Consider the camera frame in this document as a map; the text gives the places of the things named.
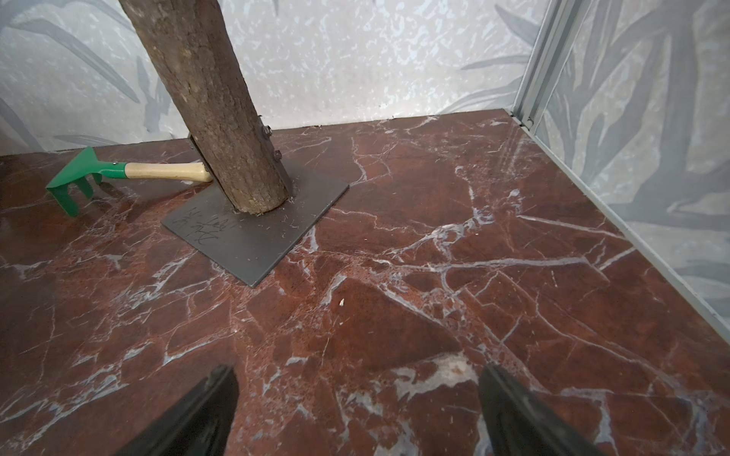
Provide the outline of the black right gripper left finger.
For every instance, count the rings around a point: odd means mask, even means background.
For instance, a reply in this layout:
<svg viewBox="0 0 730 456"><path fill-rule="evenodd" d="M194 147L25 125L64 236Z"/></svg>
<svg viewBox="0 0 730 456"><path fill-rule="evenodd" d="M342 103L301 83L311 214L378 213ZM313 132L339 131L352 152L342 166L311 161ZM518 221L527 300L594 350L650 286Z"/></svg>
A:
<svg viewBox="0 0 730 456"><path fill-rule="evenodd" d="M222 455L239 393L234 368L220 365L117 453Z"/></svg>

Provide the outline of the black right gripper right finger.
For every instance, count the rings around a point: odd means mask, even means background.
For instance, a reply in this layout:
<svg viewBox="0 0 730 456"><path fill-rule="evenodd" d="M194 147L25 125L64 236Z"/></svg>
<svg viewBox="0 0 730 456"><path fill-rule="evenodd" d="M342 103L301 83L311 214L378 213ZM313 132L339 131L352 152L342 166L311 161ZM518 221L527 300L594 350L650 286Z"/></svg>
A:
<svg viewBox="0 0 730 456"><path fill-rule="evenodd" d="M551 408L498 365L484 368L479 399L496 455L600 455Z"/></svg>

